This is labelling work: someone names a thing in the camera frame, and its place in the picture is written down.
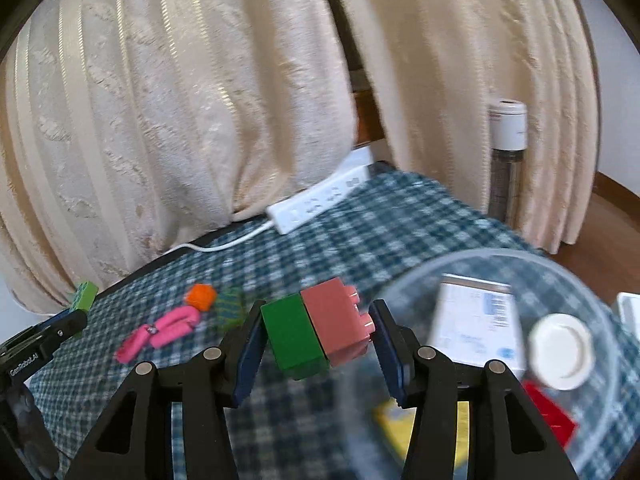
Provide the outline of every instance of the curtain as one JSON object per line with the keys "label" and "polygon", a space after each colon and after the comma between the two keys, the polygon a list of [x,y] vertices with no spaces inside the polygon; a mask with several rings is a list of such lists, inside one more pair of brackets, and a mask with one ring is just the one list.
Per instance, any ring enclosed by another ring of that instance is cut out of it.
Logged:
{"label": "curtain", "polygon": [[574,0],[341,0],[396,164],[486,210],[491,96],[529,109],[518,230],[575,243],[596,162],[598,100]]}
{"label": "curtain", "polygon": [[0,272],[34,312],[329,176],[326,0],[44,0],[0,71]]}

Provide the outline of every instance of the wall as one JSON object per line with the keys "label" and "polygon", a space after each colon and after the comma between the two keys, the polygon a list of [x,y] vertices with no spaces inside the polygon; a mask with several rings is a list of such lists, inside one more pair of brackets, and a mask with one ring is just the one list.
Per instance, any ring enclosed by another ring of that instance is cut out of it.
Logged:
{"label": "wall", "polygon": [[38,324],[47,318],[47,316],[31,314],[21,309],[15,303],[4,281],[0,280],[0,344],[25,328]]}
{"label": "wall", "polygon": [[598,170],[640,196],[640,54],[603,0],[580,0],[602,96]]}

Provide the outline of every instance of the power cord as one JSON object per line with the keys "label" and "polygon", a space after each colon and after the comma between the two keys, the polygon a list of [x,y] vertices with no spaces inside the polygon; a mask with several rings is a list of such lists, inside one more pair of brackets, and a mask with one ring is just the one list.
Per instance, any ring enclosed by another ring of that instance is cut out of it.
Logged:
{"label": "power cord", "polygon": [[251,238],[254,238],[255,236],[259,235],[260,233],[265,232],[267,229],[271,229],[272,227],[273,227],[273,221],[269,220],[268,222],[265,222],[264,224],[262,224],[260,227],[258,227],[254,231],[251,231],[250,233],[245,234],[244,236],[241,236],[238,239],[233,240],[232,242],[229,242],[229,243],[224,244],[224,245],[218,245],[218,246],[215,246],[215,247],[200,247],[200,246],[193,245],[193,244],[180,244],[178,246],[175,246],[173,249],[169,249],[164,254],[172,253],[172,252],[177,251],[178,249],[181,249],[183,247],[187,248],[187,249],[192,249],[194,251],[198,251],[199,253],[217,253],[218,251],[224,251],[225,249],[230,249],[231,247],[235,247],[236,245],[239,245],[239,244],[241,244],[241,243],[243,243],[243,242],[245,242],[247,240],[250,240]]}

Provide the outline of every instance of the wooden floor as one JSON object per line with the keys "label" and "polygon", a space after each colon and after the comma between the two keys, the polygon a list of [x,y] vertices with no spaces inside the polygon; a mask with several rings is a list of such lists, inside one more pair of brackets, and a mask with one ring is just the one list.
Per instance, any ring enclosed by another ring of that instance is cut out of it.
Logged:
{"label": "wooden floor", "polygon": [[607,304],[619,292],[640,294],[640,224],[599,195],[591,195],[577,244],[553,259]]}

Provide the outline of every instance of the checkered tablecloth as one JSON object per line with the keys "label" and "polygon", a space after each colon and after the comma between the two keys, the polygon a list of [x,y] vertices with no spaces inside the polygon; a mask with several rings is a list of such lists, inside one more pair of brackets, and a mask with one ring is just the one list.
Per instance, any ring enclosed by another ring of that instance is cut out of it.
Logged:
{"label": "checkered tablecloth", "polygon": [[[215,244],[252,231],[248,222]],[[283,297],[334,276],[370,301],[390,280],[422,262],[453,251],[503,247],[531,250],[517,235],[454,200],[438,183],[415,174],[381,174],[349,200],[289,235],[268,230],[219,253],[189,253],[98,300],[82,339],[70,340],[31,383],[36,402],[68,468],[84,437],[130,367],[113,353],[139,325],[180,304],[193,283],[218,290],[240,288],[245,304]],[[620,390],[610,431],[582,477],[606,480],[640,436],[640,351],[632,336],[614,324],[620,350]],[[222,337],[215,312],[193,335],[140,360],[158,367],[178,364]],[[341,439],[335,377],[286,380],[267,350],[251,397],[227,421],[243,479],[354,478]],[[181,432],[174,410],[174,435]],[[184,479],[184,451],[175,439],[177,479]]]}

